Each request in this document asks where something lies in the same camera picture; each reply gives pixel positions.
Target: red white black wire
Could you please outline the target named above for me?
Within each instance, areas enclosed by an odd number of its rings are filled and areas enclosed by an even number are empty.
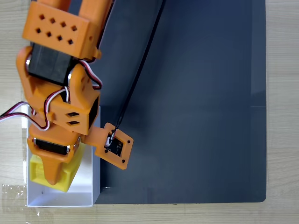
[[[88,77],[96,83],[93,84],[93,89],[100,90],[103,86],[102,80],[94,74],[93,70],[86,61],[79,60],[79,63],[85,68]]]
[[[35,125],[39,130],[47,131],[50,128],[50,121],[47,119],[47,113],[49,113],[49,111],[50,111],[50,103],[57,95],[59,95],[60,93],[62,93],[64,91],[66,91],[67,102],[68,102],[69,91],[68,91],[67,88],[57,90],[57,91],[51,93],[46,98],[46,100],[44,102],[44,108],[43,108],[43,112],[44,112],[44,115],[45,115],[45,123],[46,123],[45,126],[39,125],[35,120],[33,120],[29,115],[27,115],[25,113],[14,112],[16,109],[18,109],[22,105],[29,105],[28,102],[25,102],[25,101],[21,101],[21,102],[15,104],[11,108],[9,108],[5,113],[0,115],[0,122],[2,122],[4,120],[7,120],[7,119],[10,119],[10,118],[25,117],[29,120],[29,122],[31,122],[33,125]]]

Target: orange 3d-printed part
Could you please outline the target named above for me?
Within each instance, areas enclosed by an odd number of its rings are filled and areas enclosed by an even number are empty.
[[[99,58],[97,43],[112,1],[83,0],[79,16],[66,12],[69,3],[32,1],[23,38],[77,58]]]
[[[133,139],[127,136],[124,132],[117,129],[115,133],[115,138],[123,143],[121,155],[118,156],[106,148],[104,148],[107,136],[112,134],[115,129],[110,123],[106,123],[104,128],[99,128],[93,126],[88,136],[82,137],[82,142],[91,146],[96,147],[95,155],[101,157],[102,159],[110,162],[111,164],[121,168],[126,169],[128,165],[128,160],[131,154]]]
[[[35,117],[35,120],[41,124],[43,123],[43,119],[38,116]],[[79,134],[76,132],[69,132],[58,125],[52,124],[49,130],[47,130],[46,135],[45,132],[39,130],[36,126],[31,125],[29,128],[29,135],[27,143],[31,153],[41,157],[45,179],[51,185],[55,185],[59,180],[62,163],[69,163],[79,146]],[[69,147],[69,152],[67,155],[61,155],[40,149],[35,144],[36,139],[67,146]]]
[[[61,86],[28,74],[25,65],[30,52],[30,46],[19,52],[17,69],[27,101],[37,111],[38,116],[44,118],[45,99],[54,91],[61,89]],[[69,88],[71,102],[64,102],[60,96],[57,96],[51,102],[47,118],[70,132],[88,135],[88,130],[97,116],[100,92],[93,89],[92,82],[81,64],[77,64],[72,70]]]
[[[112,0],[83,0],[79,15],[68,13],[71,0],[38,0],[30,3],[23,38],[49,49],[63,52],[78,59],[100,57],[97,49],[100,32],[103,29],[112,5]],[[22,49],[16,60],[16,66],[24,88],[25,97],[37,112],[31,118],[41,126],[45,125],[44,102],[60,85],[39,79],[28,73],[32,47]],[[79,145],[83,143],[96,147],[95,154],[115,166],[126,169],[133,145],[133,139],[120,130],[115,138],[121,142],[120,154],[114,154],[105,146],[107,137],[115,127],[109,123],[105,128],[94,127],[98,115],[100,93],[93,89],[92,82],[81,64],[76,64],[68,74],[70,101],[66,102],[58,95],[50,102],[50,111],[46,114],[50,127],[41,131],[30,126],[28,146],[32,154],[43,161],[45,179],[52,185],[59,180],[63,163],[69,163]],[[67,154],[56,154],[40,148],[43,142],[47,146],[67,147]]]

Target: wood grain surface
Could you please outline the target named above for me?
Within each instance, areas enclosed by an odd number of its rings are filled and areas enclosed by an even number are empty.
[[[29,0],[0,0],[0,113],[23,99],[15,68]],[[21,119],[0,125],[0,223],[299,223],[299,0],[267,0],[267,199],[263,203],[26,207]]]

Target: robotic arm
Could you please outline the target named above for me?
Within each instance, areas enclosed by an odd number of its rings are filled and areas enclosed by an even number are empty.
[[[83,0],[78,16],[67,12],[70,2],[31,2],[23,38],[33,45],[22,49],[16,59],[33,109],[29,119],[35,125],[29,128],[28,146],[41,157],[51,185],[80,142],[95,146],[97,156],[121,169],[126,169],[133,145],[132,138],[109,123],[104,128],[93,126],[102,83],[87,62],[101,56],[97,43],[112,0]],[[0,119],[11,114],[6,112]]]

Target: black mat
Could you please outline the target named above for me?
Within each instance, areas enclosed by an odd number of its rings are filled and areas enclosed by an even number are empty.
[[[160,0],[116,0],[92,65],[101,122],[116,123]],[[120,127],[127,170],[101,163],[96,203],[261,202],[266,197],[264,0],[168,0]]]

